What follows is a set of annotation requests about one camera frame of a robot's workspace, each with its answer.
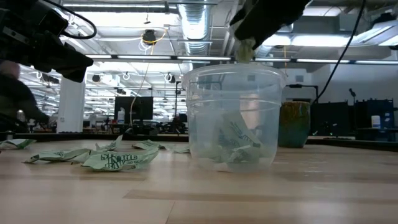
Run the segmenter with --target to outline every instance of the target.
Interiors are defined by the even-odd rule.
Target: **wooden table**
[[[393,152],[282,148],[269,172],[252,174],[201,170],[189,154],[169,151],[159,153],[147,170],[131,172],[92,172],[69,162],[21,163],[40,150],[95,142],[3,151],[0,223],[398,223]],[[122,151],[131,144],[123,141]]]

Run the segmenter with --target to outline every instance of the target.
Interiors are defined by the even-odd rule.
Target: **ceiling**
[[[182,27],[183,21],[178,14],[179,5],[175,4],[184,1],[189,0],[169,1],[170,11],[167,13],[162,12],[164,1],[62,1],[63,5],[92,21],[98,29],[98,34],[90,40],[74,40],[66,37],[61,37],[61,40],[68,42],[77,51],[84,54],[186,55],[187,40]],[[241,1],[207,2],[215,4],[207,5],[210,12],[209,34],[207,38],[196,43],[201,41],[207,43],[207,55],[233,55],[238,43],[230,35],[228,23],[241,7]],[[113,7],[118,4],[134,4],[136,7]],[[314,0],[304,11],[304,16],[295,22],[291,33],[278,34],[289,38],[306,34],[349,35],[350,27],[353,26],[352,23],[356,19],[356,10],[359,4],[360,1]],[[395,4],[397,4],[396,0],[368,0],[367,11],[360,23],[360,32],[369,29],[374,18],[385,10],[394,8]],[[92,29],[79,18],[69,16],[67,13],[65,13],[65,17],[70,22],[68,32],[82,35],[92,32]],[[142,44],[141,35],[148,29],[155,30],[156,38],[161,39],[153,47]],[[267,57],[281,58],[336,59],[341,53],[341,49],[341,47],[306,45],[270,46],[266,55]],[[368,45],[350,48],[346,58],[382,59],[388,57],[390,53],[388,47]],[[307,72],[317,69],[317,66],[304,63],[288,65],[274,63],[273,66],[277,68],[306,68]],[[176,81],[180,81],[183,75],[191,69],[192,64],[190,63],[95,62],[92,67],[87,69],[86,73],[86,114],[95,111],[113,115],[114,97],[120,95],[115,90],[115,87],[118,86],[125,90],[127,95],[138,94],[139,96],[156,97],[155,100],[159,100],[160,103],[155,108],[158,112],[155,112],[167,117],[174,113],[172,102],[175,100],[175,90],[173,89],[176,85],[169,83],[166,79],[170,78],[168,75],[173,75]],[[62,81],[62,76],[56,72],[49,73],[49,75],[58,79],[59,82]],[[99,75],[101,81],[94,82],[93,75]],[[54,113],[58,108],[60,85],[45,82],[40,77],[42,74],[33,68],[22,67],[21,80],[33,89],[37,101],[41,105],[46,105],[44,111],[49,114]],[[177,101],[181,102],[185,98],[185,94],[185,91],[182,90]],[[178,104],[178,113],[184,113],[186,110],[184,102]]]

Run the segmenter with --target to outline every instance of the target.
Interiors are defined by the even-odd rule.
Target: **person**
[[[22,110],[25,117],[48,123],[49,117],[41,112],[28,86],[19,81],[20,67],[17,63],[0,60],[0,131],[13,131],[17,113]]]

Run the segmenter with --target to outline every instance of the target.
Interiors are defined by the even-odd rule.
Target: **green vase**
[[[310,132],[310,103],[285,102],[280,108],[278,145],[304,147]]]

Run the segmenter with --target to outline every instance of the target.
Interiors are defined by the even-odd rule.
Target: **plastic bucket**
[[[267,169],[275,158],[285,74],[255,64],[192,70],[187,91],[192,157],[205,169]]]

